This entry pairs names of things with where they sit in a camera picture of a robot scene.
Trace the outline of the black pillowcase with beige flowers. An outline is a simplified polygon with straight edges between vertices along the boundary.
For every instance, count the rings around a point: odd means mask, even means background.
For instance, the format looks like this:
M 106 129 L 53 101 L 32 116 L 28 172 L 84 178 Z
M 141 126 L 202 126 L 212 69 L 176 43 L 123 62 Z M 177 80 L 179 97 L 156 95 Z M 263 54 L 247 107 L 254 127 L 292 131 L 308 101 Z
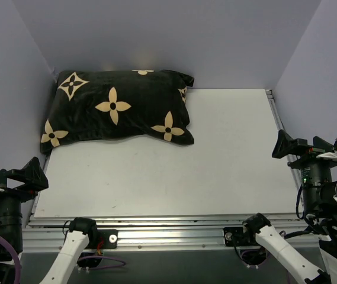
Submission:
M 186 107 L 187 89 L 193 84 L 192 76 L 173 70 L 62 71 L 40 151 L 138 135 L 193 145 Z

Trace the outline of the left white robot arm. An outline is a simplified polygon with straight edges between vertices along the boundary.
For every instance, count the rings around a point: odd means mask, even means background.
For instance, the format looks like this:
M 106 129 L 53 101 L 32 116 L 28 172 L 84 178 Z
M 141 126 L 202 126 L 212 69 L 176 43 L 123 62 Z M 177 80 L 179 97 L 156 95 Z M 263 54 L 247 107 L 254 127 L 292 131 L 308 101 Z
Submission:
M 49 187 L 49 181 L 33 157 L 22 169 L 0 170 L 0 283 L 19 283 L 23 252 L 21 205 Z M 55 261 L 42 283 L 67 283 L 80 255 L 98 241 L 96 222 L 75 218 Z

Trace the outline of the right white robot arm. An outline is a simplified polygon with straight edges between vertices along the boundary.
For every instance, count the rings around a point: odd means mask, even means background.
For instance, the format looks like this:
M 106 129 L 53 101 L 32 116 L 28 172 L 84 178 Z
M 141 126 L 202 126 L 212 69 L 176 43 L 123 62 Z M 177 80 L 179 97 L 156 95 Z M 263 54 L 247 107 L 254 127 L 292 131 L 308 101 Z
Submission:
M 331 177 L 332 168 L 337 166 L 337 140 L 331 144 L 315 136 L 309 144 L 279 130 L 272 157 L 288 155 L 297 158 L 288 162 L 288 167 L 301 173 L 296 204 L 303 206 L 303 211 L 296 215 L 307 228 L 282 236 L 264 215 L 257 213 L 242 223 L 243 240 L 265 249 L 297 283 L 337 283 L 337 180 Z M 287 241 L 309 234 L 317 238 L 324 269 L 309 262 Z

